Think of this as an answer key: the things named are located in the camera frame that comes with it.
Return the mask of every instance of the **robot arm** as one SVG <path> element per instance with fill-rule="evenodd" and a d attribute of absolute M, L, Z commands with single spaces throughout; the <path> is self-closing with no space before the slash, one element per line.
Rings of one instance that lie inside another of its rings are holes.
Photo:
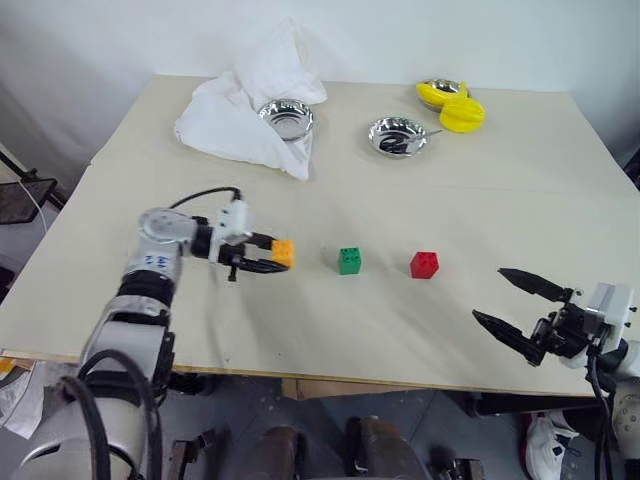
<path fill-rule="evenodd" d="M 247 206 L 238 197 L 239 192 L 220 210 L 214 227 L 206 218 L 192 218 L 173 208 L 152 209 L 140 217 L 138 249 L 129 259 L 118 292 L 105 307 L 80 362 L 79 377 L 94 397 L 104 425 L 111 479 L 139 478 L 145 424 L 160 438 L 155 398 L 166 390 L 173 365 L 170 309 L 182 257 L 193 255 L 228 266 L 231 281 L 236 280 L 237 270 L 275 273 L 288 269 L 274 261 L 245 257 L 245 244 L 270 250 L 276 240 L 251 232 Z M 141 374 L 139 378 L 151 386 L 149 397 L 155 414 L 146 408 L 130 369 L 123 368 L 117 357 L 128 359 Z M 81 407 L 81 402 L 70 402 L 36 430 L 31 450 L 14 480 L 100 478 L 90 454 L 94 446 Z M 148 457 L 147 478 L 159 480 L 161 459 L 151 458 L 150 453 Z"/>
<path fill-rule="evenodd" d="M 596 396 L 600 387 L 610 392 L 611 398 L 615 394 L 611 420 L 620 454 L 625 460 L 640 459 L 640 427 L 636 421 L 640 421 L 640 342 L 622 338 L 624 327 L 631 326 L 630 314 L 636 311 L 631 306 L 633 288 L 599 283 L 588 305 L 581 308 L 574 303 L 582 295 L 579 290 L 559 287 L 521 270 L 498 271 L 516 287 L 563 305 L 538 320 L 529 338 L 504 320 L 473 310 L 476 320 L 533 366 L 539 366 L 547 352 L 561 357 L 570 368 L 593 362 L 595 368 L 587 372 L 587 380 L 595 385 Z"/>

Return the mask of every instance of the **silver bowl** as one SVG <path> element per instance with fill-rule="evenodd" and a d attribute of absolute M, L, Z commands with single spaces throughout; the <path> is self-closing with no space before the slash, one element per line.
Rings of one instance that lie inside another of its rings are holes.
<path fill-rule="evenodd" d="M 369 142 L 378 152 L 391 158 L 410 157 L 429 141 L 422 125 L 402 117 L 385 117 L 369 128 Z"/>
<path fill-rule="evenodd" d="M 309 106 L 290 98 L 267 103 L 258 111 L 258 115 L 271 125 L 285 142 L 301 139 L 313 127 L 313 112 Z"/>
<path fill-rule="evenodd" d="M 432 88 L 437 88 L 438 90 L 447 93 L 458 93 L 460 91 L 460 84 L 458 82 L 454 82 L 453 80 L 445 80 L 444 78 L 431 78 L 419 83 L 431 85 Z M 471 98 L 471 93 L 469 93 L 469 90 L 467 90 L 467 96 Z M 418 95 L 418 99 L 420 100 L 420 103 L 422 103 L 429 110 L 437 113 L 440 113 L 442 111 L 442 107 L 440 105 L 433 105 L 432 103 L 425 102 L 420 97 L 420 95 Z"/>

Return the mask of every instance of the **yellow toy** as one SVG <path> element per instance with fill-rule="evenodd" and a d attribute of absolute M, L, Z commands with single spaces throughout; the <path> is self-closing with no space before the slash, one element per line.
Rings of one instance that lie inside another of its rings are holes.
<path fill-rule="evenodd" d="M 472 132 L 484 123 L 484 118 L 484 107 L 469 98 L 464 82 L 460 84 L 460 91 L 444 102 L 440 112 L 442 126 L 456 133 Z"/>
<path fill-rule="evenodd" d="M 441 109 L 440 123 L 447 130 L 468 133 L 484 123 L 484 107 L 469 97 L 465 82 L 460 84 L 458 92 L 441 90 L 430 82 L 418 83 L 416 92 L 425 104 Z"/>

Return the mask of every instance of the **white table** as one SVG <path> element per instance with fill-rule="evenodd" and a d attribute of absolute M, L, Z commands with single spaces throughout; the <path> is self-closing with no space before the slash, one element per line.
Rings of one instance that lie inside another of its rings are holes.
<path fill-rule="evenodd" d="M 5 354 L 77 359 L 118 287 L 139 214 L 236 185 L 256 231 L 294 239 L 296 268 L 229 284 L 186 259 L 173 308 L 178 369 L 589 394 L 583 371 L 551 356 L 530 367 L 470 314 L 530 332 L 554 308 L 499 267 L 587 292 L 598 281 L 640 287 L 640 197 L 569 96 L 474 90 L 482 129 L 444 132 L 394 161 L 367 144 L 367 125 L 401 114 L 435 129 L 437 116 L 411 86 L 328 83 L 305 183 L 180 144 L 173 122 L 201 81 L 154 77 L 93 159 L 0 308 Z M 184 211 L 214 216 L 226 200 Z M 338 250 L 351 246 L 361 273 L 340 276 Z M 409 277 L 418 250 L 438 252 L 432 280 Z M 640 327 L 627 334 L 640 338 Z"/>

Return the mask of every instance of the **white towel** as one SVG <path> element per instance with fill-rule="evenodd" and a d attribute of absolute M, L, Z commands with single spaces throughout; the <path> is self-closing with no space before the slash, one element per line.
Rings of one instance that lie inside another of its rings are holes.
<path fill-rule="evenodd" d="M 304 62 L 300 36 L 286 21 L 230 71 L 194 90 L 191 103 L 176 121 L 176 136 L 211 155 L 279 168 L 307 180 L 313 134 L 285 142 L 256 113 L 278 98 L 309 105 L 327 99 L 322 83 Z"/>

